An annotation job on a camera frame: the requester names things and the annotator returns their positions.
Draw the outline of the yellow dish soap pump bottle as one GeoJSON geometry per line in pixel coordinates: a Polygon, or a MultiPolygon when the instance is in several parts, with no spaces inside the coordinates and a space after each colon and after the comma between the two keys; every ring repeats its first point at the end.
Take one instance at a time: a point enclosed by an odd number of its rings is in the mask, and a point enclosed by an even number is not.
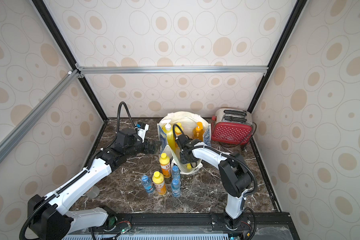
{"type": "Polygon", "coordinates": [[[163,127],[162,130],[164,131],[164,133],[166,134],[166,139],[168,142],[168,145],[170,146],[172,151],[176,151],[176,141],[175,141],[175,136],[173,133],[173,126],[170,124],[171,120],[164,120],[163,121],[163,127]]]}

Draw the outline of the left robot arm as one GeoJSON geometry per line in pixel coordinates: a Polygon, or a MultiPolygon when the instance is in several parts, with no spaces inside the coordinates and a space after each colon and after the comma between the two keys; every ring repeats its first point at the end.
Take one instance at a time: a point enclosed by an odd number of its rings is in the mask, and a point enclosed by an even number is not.
{"type": "Polygon", "coordinates": [[[153,155],[159,152],[159,141],[145,139],[149,125],[138,122],[131,128],[121,129],[117,124],[114,140],[100,149],[87,165],[67,183],[45,196],[33,196],[28,201],[28,217],[19,238],[25,240],[30,229],[39,240],[61,240],[67,234],[81,229],[101,227],[113,230],[117,224],[116,213],[106,206],[73,212],[72,205],[100,180],[116,171],[128,159],[138,154],[153,155]]]}

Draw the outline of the orange dish soap pump bottle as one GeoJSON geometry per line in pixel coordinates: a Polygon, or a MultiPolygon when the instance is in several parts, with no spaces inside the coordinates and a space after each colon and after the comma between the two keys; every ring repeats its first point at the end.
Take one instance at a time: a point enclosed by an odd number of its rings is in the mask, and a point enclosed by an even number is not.
{"type": "Polygon", "coordinates": [[[193,139],[204,141],[204,126],[202,122],[197,122],[197,126],[193,129],[193,139]]]}

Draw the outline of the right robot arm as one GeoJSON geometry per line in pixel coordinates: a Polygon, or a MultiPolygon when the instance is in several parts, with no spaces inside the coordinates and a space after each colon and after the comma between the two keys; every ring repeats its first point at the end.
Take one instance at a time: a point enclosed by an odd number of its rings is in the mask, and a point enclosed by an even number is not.
{"type": "Polygon", "coordinates": [[[247,196],[258,190],[258,181],[243,156],[238,152],[224,153],[198,139],[193,140],[177,124],[173,126],[173,133],[180,148],[182,164],[196,164],[201,160],[220,171],[223,187],[228,193],[224,211],[226,225],[229,229],[236,229],[246,211],[247,196]]]}

